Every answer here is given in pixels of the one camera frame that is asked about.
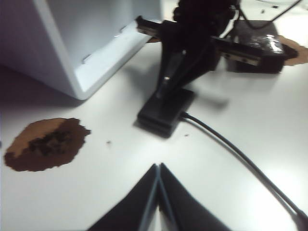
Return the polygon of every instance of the black plastic part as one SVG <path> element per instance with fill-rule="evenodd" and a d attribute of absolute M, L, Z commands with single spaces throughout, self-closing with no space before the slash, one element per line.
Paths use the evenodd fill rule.
<path fill-rule="evenodd" d="M 159 168 L 153 165 L 128 195 L 88 231 L 145 231 L 158 204 Z"/>
<path fill-rule="evenodd" d="M 153 165 L 129 194 L 88 231 L 146 231 L 159 205 L 168 231 L 230 231 L 164 165 Z"/>
<path fill-rule="evenodd" d="M 164 100 L 153 94 L 138 113 L 138 122 L 145 129 L 170 137 L 179 123 L 181 112 L 190 106 L 193 95 L 192 91 L 185 89 L 178 90 Z"/>
<path fill-rule="evenodd" d="M 173 227 L 177 226 L 179 231 L 231 231 L 197 202 L 164 164 L 160 165 L 160 177 L 175 218 Z M 159 199 L 164 221 L 170 227 L 170 212 L 161 202 Z"/>
<path fill-rule="evenodd" d="M 250 23 L 254 26 L 264 25 L 267 21 L 264 20 L 251 20 Z M 263 29 L 253 30 L 244 20 L 239 20 L 235 34 L 238 37 L 240 44 L 247 44 L 253 40 L 253 37 L 262 37 L 266 35 L 277 36 L 277 30 L 274 23 L 269 24 Z M 278 73 L 282 70 L 286 55 L 284 53 L 274 53 L 268 50 L 263 50 L 260 64 L 253 66 L 242 62 L 228 61 L 228 70 L 234 72 L 246 73 Z"/>

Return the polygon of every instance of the white table surface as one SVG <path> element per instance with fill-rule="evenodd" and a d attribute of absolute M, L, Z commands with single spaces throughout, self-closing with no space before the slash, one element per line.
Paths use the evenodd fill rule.
<path fill-rule="evenodd" d="M 166 18 L 174 2 L 166 1 Z M 243 7 L 251 19 L 270 19 L 285 6 L 273 9 L 244 0 Z M 276 26 L 280 34 L 308 46 L 307 23 L 308 12 L 298 7 Z M 86 230 L 153 163 L 161 162 L 230 229 L 296 230 L 289 214 L 250 171 L 191 124 L 180 123 L 169 139 L 134 126 L 137 112 L 154 91 L 160 52 L 159 43 L 145 45 L 85 102 L 0 69 L 2 155 L 33 121 L 75 117 L 92 130 L 75 159 L 61 167 L 16 172 L 1 160 L 1 230 Z M 216 71 L 189 86 L 197 96 L 188 110 L 234 142 L 306 213 L 307 72 L 308 64 L 286 66 L 277 75 L 230 73 L 222 60 Z M 161 230 L 158 220 L 154 229 Z"/>

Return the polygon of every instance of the black cable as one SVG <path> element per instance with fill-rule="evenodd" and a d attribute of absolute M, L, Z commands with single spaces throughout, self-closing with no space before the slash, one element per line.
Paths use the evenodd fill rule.
<path fill-rule="evenodd" d="M 254 26 L 250 23 L 250 21 L 247 19 L 246 15 L 244 14 L 244 12 L 242 11 L 242 9 L 239 9 L 240 15 L 244 18 L 246 24 L 253 30 L 258 30 L 258 29 L 262 29 L 265 28 L 266 26 L 268 26 L 269 24 L 271 24 L 272 22 L 274 22 L 277 18 L 279 18 L 280 16 L 282 16 L 283 14 L 287 13 L 290 9 L 292 9 L 293 7 L 295 7 L 298 3 L 300 3 L 302 0 L 297 0 L 296 2 L 294 2 L 290 7 L 288 7 L 286 10 L 284 10 L 283 12 L 281 12 L 279 15 L 277 15 L 276 17 L 274 17 L 272 20 L 266 22 L 264 25 L 262 26 Z"/>
<path fill-rule="evenodd" d="M 231 149 L 233 149 L 261 178 L 266 182 L 299 216 L 307 217 L 306 214 L 300 210 L 262 171 L 259 169 L 254 162 L 252 162 L 241 150 L 239 150 L 233 143 L 227 140 L 225 137 L 220 135 L 217 131 L 200 121 L 199 119 L 189 115 L 186 112 L 182 112 L 181 117 L 184 119 L 190 119 L 193 122 L 199 124 L 204 129 L 212 133 L 214 136 L 219 138 L 225 144 L 227 144 Z"/>

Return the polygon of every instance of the white box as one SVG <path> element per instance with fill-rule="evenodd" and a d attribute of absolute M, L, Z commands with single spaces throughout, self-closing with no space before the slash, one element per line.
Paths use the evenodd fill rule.
<path fill-rule="evenodd" d="M 149 39 L 138 15 L 160 0 L 0 0 L 0 64 L 87 99 Z"/>

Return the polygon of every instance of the black device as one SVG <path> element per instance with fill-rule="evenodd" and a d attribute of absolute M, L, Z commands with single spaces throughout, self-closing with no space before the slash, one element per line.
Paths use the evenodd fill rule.
<path fill-rule="evenodd" d="M 136 21 L 138 31 L 162 41 L 161 66 L 156 91 L 138 113 L 146 128 L 168 137 L 179 115 L 192 101 L 193 93 L 183 90 L 187 83 L 215 70 L 220 53 L 213 36 L 218 37 L 235 15 L 237 0 L 180 0 L 174 20 L 161 24 Z"/>

